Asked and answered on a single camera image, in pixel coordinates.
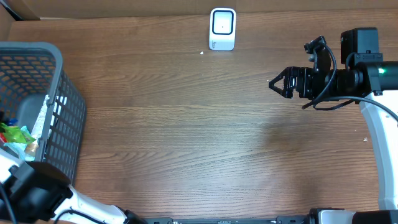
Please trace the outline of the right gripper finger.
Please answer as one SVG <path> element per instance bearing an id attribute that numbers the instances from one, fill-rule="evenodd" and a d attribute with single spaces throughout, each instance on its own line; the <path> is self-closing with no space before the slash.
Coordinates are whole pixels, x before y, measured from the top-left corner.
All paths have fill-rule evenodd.
<path id="1" fill-rule="evenodd" d="M 288 80 L 291 77 L 291 70 L 292 67 L 287 67 L 281 71 L 278 76 L 273 78 L 272 80 L 269 80 L 269 84 L 275 84 L 281 80 Z"/>
<path id="2" fill-rule="evenodd" d="M 276 82 L 269 82 L 269 88 L 284 98 L 293 98 L 293 88 L 290 84 L 285 83 L 282 88 L 277 87 L 275 84 Z"/>

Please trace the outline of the white tube with gold cap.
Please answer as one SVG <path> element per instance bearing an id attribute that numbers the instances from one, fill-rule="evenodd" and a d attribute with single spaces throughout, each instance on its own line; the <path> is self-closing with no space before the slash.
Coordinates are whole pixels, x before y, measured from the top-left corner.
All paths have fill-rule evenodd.
<path id="1" fill-rule="evenodd" d="M 39 148 L 39 139 L 42 137 L 42 131 L 44 128 L 44 123 L 45 123 L 45 117 L 47 114 L 47 102 L 50 99 L 50 97 L 48 95 L 45 96 L 42 107 L 39 111 L 38 117 L 35 121 L 35 124 L 32 128 L 31 131 L 31 136 L 35 139 L 34 142 L 30 143 L 29 145 L 27 145 L 26 149 L 25 149 L 25 153 L 29 156 L 34 157 L 37 149 Z"/>

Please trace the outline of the green Haribo candy bag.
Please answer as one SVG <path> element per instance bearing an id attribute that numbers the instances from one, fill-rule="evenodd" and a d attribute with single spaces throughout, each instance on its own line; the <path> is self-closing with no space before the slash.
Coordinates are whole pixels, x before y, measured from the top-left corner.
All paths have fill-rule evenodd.
<path id="1" fill-rule="evenodd" d="M 35 141 L 26 126 L 19 128 L 18 126 L 8 126 L 1 123 L 1 133 L 5 137 L 6 142 L 19 143 L 19 144 L 31 144 Z"/>

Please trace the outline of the light green wipes packet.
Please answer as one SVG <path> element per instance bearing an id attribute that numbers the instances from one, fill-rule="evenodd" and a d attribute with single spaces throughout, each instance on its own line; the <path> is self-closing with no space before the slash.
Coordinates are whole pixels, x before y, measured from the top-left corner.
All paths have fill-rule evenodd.
<path id="1" fill-rule="evenodd" d="M 33 161 L 35 159 L 35 156 L 29 156 L 24 152 L 28 144 L 5 142 L 4 145 L 15 152 L 18 155 L 18 158 L 24 161 Z"/>

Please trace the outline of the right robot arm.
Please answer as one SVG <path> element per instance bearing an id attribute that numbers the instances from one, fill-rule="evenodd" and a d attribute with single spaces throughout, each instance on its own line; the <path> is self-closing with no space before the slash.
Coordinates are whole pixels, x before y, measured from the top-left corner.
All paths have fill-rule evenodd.
<path id="1" fill-rule="evenodd" d="M 341 63 L 319 36 L 304 45 L 313 67 L 287 67 L 269 82 L 284 98 L 297 91 L 309 103 L 303 109 L 335 101 L 330 110 L 351 103 L 360 106 L 368 126 L 379 178 L 378 210 L 354 212 L 312 208 L 306 215 L 277 217 L 278 223 L 397 223 L 397 62 L 379 51 L 378 30 L 363 27 L 341 34 Z"/>

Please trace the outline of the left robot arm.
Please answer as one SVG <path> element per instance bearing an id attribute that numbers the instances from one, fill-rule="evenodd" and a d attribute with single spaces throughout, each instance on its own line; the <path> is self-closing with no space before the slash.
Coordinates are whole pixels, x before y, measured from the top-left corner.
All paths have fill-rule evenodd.
<path id="1" fill-rule="evenodd" d="M 76 191 L 70 179 L 46 162 L 26 162 L 1 150 L 1 220 L 11 223 L 138 223 L 146 221 L 115 205 Z"/>

